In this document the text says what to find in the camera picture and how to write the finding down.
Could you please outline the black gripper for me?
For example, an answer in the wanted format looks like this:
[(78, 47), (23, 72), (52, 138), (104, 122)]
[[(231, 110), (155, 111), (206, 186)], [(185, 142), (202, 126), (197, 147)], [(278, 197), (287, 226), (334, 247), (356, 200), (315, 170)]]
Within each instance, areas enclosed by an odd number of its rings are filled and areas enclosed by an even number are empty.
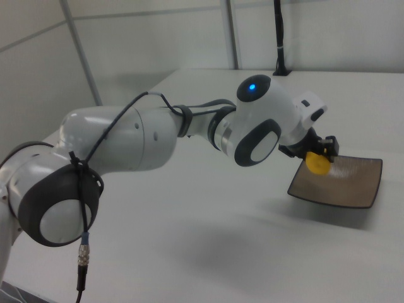
[(308, 152), (313, 152), (317, 155), (326, 155), (326, 158), (333, 163), (339, 154), (337, 138), (335, 136), (325, 137), (325, 147), (321, 140), (322, 138), (311, 127), (303, 139), (297, 143), (297, 146), (279, 145), (278, 150), (290, 158), (305, 159)]

